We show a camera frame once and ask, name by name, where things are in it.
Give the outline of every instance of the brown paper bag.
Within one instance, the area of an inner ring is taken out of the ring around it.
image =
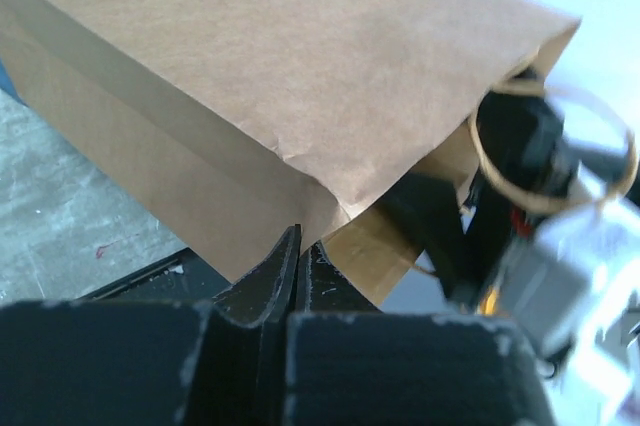
[[[577,21],[523,0],[0,0],[22,98],[225,277],[357,217]]]

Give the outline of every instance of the concrete floor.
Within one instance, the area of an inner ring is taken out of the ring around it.
[[[10,90],[1,65],[0,89]],[[184,247],[37,114],[0,91],[0,305],[76,298]]]

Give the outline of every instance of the white device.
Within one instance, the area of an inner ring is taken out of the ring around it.
[[[569,194],[597,198],[604,187],[581,166]],[[627,354],[633,348],[606,338],[638,302],[640,211],[618,198],[560,213],[544,221],[531,240],[514,241],[501,267],[500,309],[526,332],[540,357],[573,344],[549,385],[554,394],[578,401],[584,410],[597,408],[599,424],[608,424],[635,377],[635,359]]]

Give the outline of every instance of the twisted paper handle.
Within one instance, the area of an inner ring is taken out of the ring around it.
[[[614,199],[618,195],[625,196],[629,192],[638,174],[638,150],[636,147],[635,134],[627,125],[625,125],[624,121],[605,101],[585,90],[577,88],[568,89],[545,87],[541,82],[526,79],[511,79],[506,82],[496,84],[492,90],[496,93],[510,94],[514,96],[538,96],[544,98],[547,95],[553,95],[572,100],[579,100],[599,115],[624,125],[624,128],[626,129],[626,139],[628,144],[627,167],[622,179],[610,185],[607,189],[607,193],[602,198],[595,201],[553,198],[525,191],[511,183],[502,176],[502,174],[500,174],[498,168],[495,167],[487,156],[482,146],[482,142],[480,141],[480,134],[478,133],[478,110],[476,109],[469,117],[469,130],[474,149],[478,154],[480,170],[491,186],[493,186],[496,191],[511,201],[515,206],[531,214],[549,216],[582,204],[595,202],[602,205],[605,202]]]

